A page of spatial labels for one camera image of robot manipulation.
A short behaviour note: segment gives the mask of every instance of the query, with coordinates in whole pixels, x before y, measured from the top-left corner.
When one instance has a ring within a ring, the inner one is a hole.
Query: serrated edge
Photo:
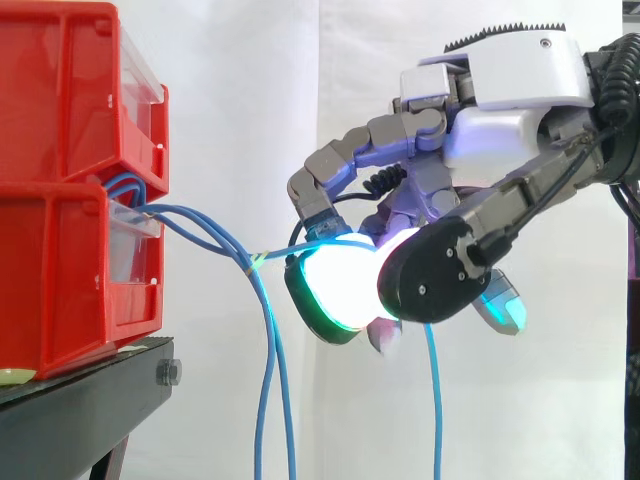
[[[474,44],[480,40],[483,40],[487,37],[491,37],[494,35],[501,35],[503,33],[512,33],[512,32],[527,32],[532,30],[557,30],[561,32],[566,32],[567,27],[564,23],[539,23],[535,25],[525,25],[524,23],[510,23],[508,25],[498,25],[488,28],[483,28],[481,32],[476,33],[474,35],[470,35],[461,40],[457,40],[455,42],[449,43],[444,47],[444,53],[453,52],[462,47],[466,47],[468,45]]]

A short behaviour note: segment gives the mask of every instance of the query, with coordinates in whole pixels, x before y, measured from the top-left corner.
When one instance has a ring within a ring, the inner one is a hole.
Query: coiled black cable
[[[640,35],[625,35],[613,46],[615,50],[598,99],[598,116],[609,126],[620,128],[634,117],[638,103],[636,81],[640,80]]]
[[[362,186],[367,192],[375,195],[377,200],[382,198],[385,193],[399,187],[405,178],[407,178],[407,171],[398,163],[371,175],[371,178],[365,180]]]
[[[369,180],[365,180],[362,186],[369,193],[346,193],[344,195],[338,195],[333,203],[340,203],[346,200],[380,200],[382,196],[390,191],[396,189],[402,183],[402,180],[407,178],[407,171],[397,163],[390,167],[383,168],[375,175],[372,175]],[[289,246],[292,247],[298,241],[298,236],[302,231],[302,222],[296,223],[296,226],[291,232],[289,238]],[[293,256],[287,257],[287,262],[291,261]]]

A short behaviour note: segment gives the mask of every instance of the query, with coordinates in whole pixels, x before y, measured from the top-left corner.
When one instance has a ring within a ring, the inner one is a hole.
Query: black table
[[[173,339],[148,337],[65,376],[0,387],[0,478],[120,477],[129,433],[180,380]]]

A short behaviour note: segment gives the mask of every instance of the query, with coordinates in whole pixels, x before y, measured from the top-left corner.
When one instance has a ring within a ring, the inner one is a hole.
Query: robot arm
[[[422,61],[402,74],[394,115],[331,142],[289,181],[307,238],[348,231],[332,199],[357,168],[400,162],[408,178],[396,210],[430,223],[382,266],[384,307],[423,323],[474,301],[481,312],[478,299],[506,281],[494,265],[531,218],[592,183],[637,180],[639,52],[632,36],[583,57],[563,26],[516,25]],[[518,168],[460,201],[448,167],[496,163]]]

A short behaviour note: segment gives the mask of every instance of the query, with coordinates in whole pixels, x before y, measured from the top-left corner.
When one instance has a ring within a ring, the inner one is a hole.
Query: robotic hand
[[[358,169],[399,162],[406,171],[361,227],[377,246],[393,243],[367,272],[389,317],[435,323],[472,303],[495,330],[515,334],[524,306],[494,266],[533,217],[606,183],[638,223],[627,184],[640,178],[640,36],[582,56],[564,30],[520,24],[449,45],[403,72],[392,115],[333,140],[289,180],[307,239],[316,240],[350,232],[333,201]],[[505,163],[518,168],[489,188],[453,187],[449,168]],[[318,298],[300,288],[305,258],[285,272],[294,302],[316,334],[345,343],[362,326],[342,322],[348,334],[339,335],[318,328],[331,312],[309,308]]]

